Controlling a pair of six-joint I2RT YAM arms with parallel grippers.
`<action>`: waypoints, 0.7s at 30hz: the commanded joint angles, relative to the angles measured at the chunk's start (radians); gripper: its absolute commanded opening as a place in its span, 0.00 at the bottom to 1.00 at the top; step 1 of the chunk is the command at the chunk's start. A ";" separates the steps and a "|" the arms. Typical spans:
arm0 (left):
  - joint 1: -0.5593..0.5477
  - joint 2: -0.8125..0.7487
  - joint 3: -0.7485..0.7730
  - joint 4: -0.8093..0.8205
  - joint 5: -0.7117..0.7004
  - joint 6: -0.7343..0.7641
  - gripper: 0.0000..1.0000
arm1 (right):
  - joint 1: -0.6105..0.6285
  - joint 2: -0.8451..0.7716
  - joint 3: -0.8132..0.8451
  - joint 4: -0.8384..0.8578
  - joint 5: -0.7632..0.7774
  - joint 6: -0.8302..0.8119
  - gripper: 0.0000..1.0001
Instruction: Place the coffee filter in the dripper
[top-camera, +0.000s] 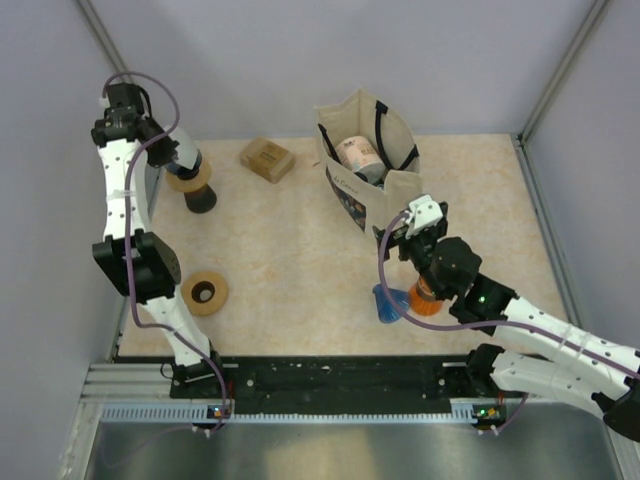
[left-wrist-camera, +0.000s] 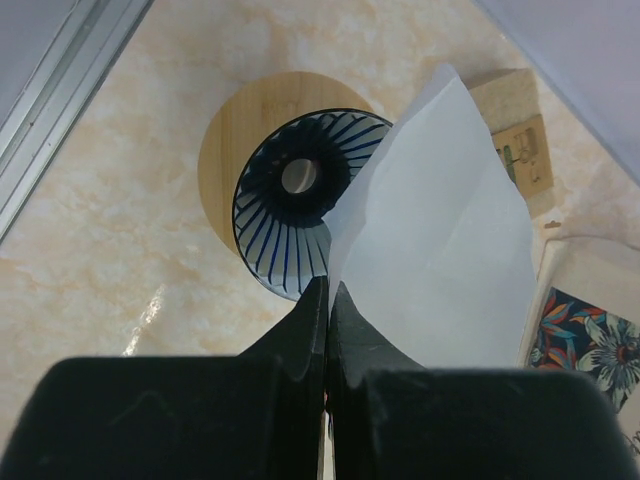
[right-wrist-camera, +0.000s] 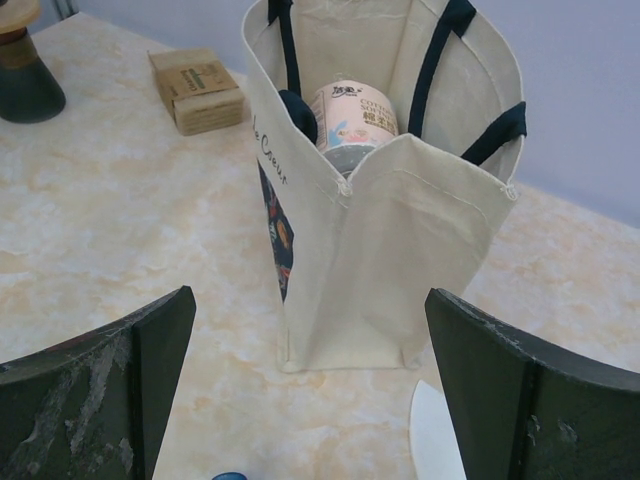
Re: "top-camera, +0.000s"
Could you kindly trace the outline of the white paper coffee filter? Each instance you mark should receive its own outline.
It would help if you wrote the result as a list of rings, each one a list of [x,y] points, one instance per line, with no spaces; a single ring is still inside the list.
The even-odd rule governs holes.
[[[177,156],[173,162],[177,162],[179,165],[187,168],[192,168],[196,157],[201,155],[195,142],[181,127],[177,127],[169,136],[179,142]]]

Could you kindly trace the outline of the wooden dripper stand brown collar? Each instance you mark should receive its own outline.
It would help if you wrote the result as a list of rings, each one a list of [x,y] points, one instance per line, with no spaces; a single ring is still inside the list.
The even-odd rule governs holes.
[[[211,175],[209,162],[202,160],[197,169],[188,171],[187,177],[167,172],[166,181],[172,190],[183,195],[189,211],[204,214],[217,203],[217,196],[209,185]]]

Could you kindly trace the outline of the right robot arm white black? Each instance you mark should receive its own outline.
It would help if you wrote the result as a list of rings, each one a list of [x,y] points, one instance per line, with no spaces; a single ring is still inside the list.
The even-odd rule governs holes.
[[[515,290],[482,274],[482,259],[460,237],[447,234],[447,208],[424,195],[390,224],[372,229],[378,262],[391,249],[410,262],[430,299],[451,301],[456,324],[514,342],[532,356],[482,344],[471,352],[467,384],[487,396],[496,389],[574,406],[601,419],[619,435],[639,439],[639,351],[562,321]]]

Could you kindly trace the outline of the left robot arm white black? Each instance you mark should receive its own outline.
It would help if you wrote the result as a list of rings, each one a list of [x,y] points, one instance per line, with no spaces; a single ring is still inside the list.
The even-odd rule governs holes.
[[[92,255],[115,289],[128,298],[137,328],[159,331],[174,354],[174,380],[192,382],[205,396],[226,387],[209,338],[196,325],[181,292],[182,271],[175,251],[152,229],[146,170],[165,171],[182,184],[189,211],[207,213],[217,202],[211,169],[193,140],[177,124],[161,126],[148,92],[134,83],[103,89],[103,115],[91,138],[106,187],[106,222]]]

